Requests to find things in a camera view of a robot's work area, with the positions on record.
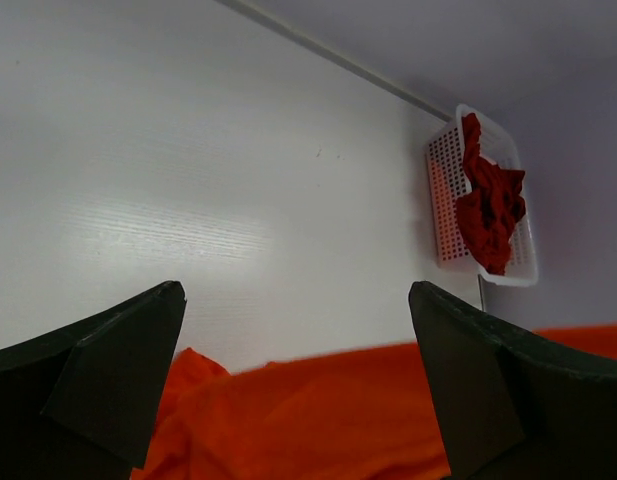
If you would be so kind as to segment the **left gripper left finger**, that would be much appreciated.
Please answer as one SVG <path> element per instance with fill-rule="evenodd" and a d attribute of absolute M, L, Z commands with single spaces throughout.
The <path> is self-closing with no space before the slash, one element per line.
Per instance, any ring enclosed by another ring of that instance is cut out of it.
<path fill-rule="evenodd" d="M 163 282 L 0 349 L 0 479 L 127 479 L 144 466 L 186 295 Z"/>

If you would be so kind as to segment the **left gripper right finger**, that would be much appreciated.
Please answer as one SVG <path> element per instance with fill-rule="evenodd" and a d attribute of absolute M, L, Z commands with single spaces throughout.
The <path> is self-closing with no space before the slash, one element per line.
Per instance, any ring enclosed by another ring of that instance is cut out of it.
<path fill-rule="evenodd" d="M 617 479 L 617 360 L 548 340 L 428 282 L 413 328 L 452 479 Z"/>

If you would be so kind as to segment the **orange t shirt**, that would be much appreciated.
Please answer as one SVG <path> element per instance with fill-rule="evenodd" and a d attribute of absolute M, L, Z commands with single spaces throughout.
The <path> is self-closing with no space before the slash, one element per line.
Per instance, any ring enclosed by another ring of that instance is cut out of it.
<path fill-rule="evenodd" d="M 536 332 L 617 360 L 617 324 Z M 450 467 L 418 342 L 232 375 L 187 349 L 137 479 L 439 479 Z"/>

